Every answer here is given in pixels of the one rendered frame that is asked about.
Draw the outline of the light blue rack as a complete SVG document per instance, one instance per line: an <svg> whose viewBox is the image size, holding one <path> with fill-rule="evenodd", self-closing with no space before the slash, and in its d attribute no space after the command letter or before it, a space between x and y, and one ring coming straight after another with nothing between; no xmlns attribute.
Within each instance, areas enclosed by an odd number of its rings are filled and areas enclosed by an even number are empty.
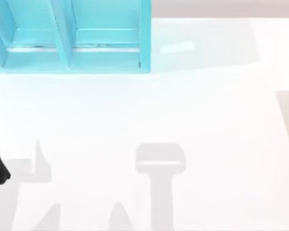
<svg viewBox="0 0 289 231"><path fill-rule="evenodd" d="M0 73L148 73L151 25L152 0L0 0Z"/></svg>

